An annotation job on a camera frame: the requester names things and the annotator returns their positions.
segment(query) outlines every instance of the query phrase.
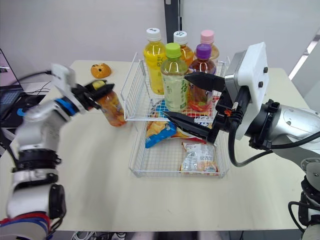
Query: laptop screen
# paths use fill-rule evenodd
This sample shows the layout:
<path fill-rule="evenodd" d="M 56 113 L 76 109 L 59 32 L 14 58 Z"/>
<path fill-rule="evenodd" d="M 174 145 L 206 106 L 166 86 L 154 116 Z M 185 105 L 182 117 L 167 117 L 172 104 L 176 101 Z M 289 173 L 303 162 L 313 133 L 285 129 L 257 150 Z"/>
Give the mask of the laptop screen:
<path fill-rule="evenodd" d="M 16 75 L 12 71 L 4 53 L 0 49 L 0 88 L 19 89 L 21 87 Z"/>

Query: juice bottle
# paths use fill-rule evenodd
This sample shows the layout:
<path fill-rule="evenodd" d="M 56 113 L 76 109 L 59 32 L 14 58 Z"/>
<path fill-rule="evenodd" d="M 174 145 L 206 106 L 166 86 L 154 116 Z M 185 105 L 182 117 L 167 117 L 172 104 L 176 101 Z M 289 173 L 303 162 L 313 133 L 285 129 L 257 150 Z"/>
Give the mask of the juice bottle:
<path fill-rule="evenodd" d="M 92 83 L 92 86 L 97 90 L 104 84 L 105 82 L 103 80 L 97 80 Z M 110 125 L 120 127 L 126 123 L 124 109 L 114 91 L 111 91 L 107 96 L 100 98 L 97 102 L 100 104 L 101 111 Z"/>
<path fill-rule="evenodd" d="M 165 106 L 171 112 L 182 112 L 187 108 L 188 81 L 184 75 L 188 72 L 188 66 L 180 58 L 179 44 L 168 43 L 165 54 L 167 59 L 161 65 Z"/>
<path fill-rule="evenodd" d="M 155 94 L 163 95 L 164 86 L 161 77 L 161 64 L 166 60 L 165 45 L 161 42 L 158 28 L 148 28 L 146 37 L 149 43 L 145 46 L 143 55 L 149 72 L 149 82 Z"/>
<path fill-rule="evenodd" d="M 194 60 L 189 67 L 191 72 L 203 72 L 207 74 L 216 73 L 216 65 L 210 60 L 211 45 L 204 43 L 199 44 L 196 46 L 195 55 L 197 59 Z M 205 112 L 212 106 L 212 91 L 203 90 L 191 83 L 189 91 L 189 105 L 193 110 Z"/>
<path fill-rule="evenodd" d="M 185 31 L 175 31 L 173 34 L 173 42 L 180 45 L 181 59 L 185 61 L 189 67 L 194 60 L 194 52 L 187 46 L 188 35 Z"/>
<path fill-rule="evenodd" d="M 217 65 L 218 57 L 220 55 L 218 48 L 214 45 L 215 32 L 212 30 L 203 30 L 201 32 L 200 43 L 211 45 L 211 57 L 210 59 Z"/>

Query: orange toy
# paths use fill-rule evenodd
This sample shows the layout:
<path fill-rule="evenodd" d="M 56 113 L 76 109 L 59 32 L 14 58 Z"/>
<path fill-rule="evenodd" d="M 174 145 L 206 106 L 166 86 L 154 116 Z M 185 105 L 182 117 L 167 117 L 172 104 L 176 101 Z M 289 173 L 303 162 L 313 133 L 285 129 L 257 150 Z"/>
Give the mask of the orange toy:
<path fill-rule="evenodd" d="M 96 79 L 103 79 L 111 74 L 111 68 L 105 63 L 94 64 L 91 73 Z"/>

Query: purple bottle cap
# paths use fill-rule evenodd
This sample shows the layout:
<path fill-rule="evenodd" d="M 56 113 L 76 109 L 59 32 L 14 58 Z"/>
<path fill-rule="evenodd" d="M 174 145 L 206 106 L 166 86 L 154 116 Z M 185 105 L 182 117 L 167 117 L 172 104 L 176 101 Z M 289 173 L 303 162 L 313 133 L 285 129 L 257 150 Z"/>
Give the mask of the purple bottle cap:
<path fill-rule="evenodd" d="M 198 59 L 209 59 L 211 56 L 211 45 L 201 43 L 196 46 L 195 55 Z"/>

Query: wire basket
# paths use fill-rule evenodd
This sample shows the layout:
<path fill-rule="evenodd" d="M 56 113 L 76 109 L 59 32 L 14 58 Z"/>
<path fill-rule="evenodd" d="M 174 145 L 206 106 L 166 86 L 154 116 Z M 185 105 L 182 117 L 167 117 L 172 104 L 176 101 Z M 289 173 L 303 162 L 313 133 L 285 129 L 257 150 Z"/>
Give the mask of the wire basket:
<path fill-rule="evenodd" d="M 195 144 L 196 142 L 169 138 L 150 148 L 145 148 L 146 127 L 147 122 L 143 125 L 143 131 L 138 131 L 136 127 L 137 138 L 129 164 L 129 168 L 137 177 L 215 176 L 222 178 L 228 172 L 230 165 L 225 132 L 219 132 L 214 144 L 213 153 L 217 172 L 181 171 L 181 164 L 187 156 L 182 143 Z"/>
<path fill-rule="evenodd" d="M 218 62 L 217 76 L 225 76 L 226 63 Z M 126 121 L 168 121 L 162 113 L 162 111 L 168 111 L 165 98 L 152 91 L 147 66 L 143 59 L 138 58 L 137 53 L 134 55 L 120 95 L 124 102 L 124 119 Z M 221 92 L 213 91 L 212 107 L 206 112 L 197 112 L 187 107 L 182 113 L 194 117 L 196 123 L 212 123 L 215 115 L 215 103 L 220 95 Z"/>

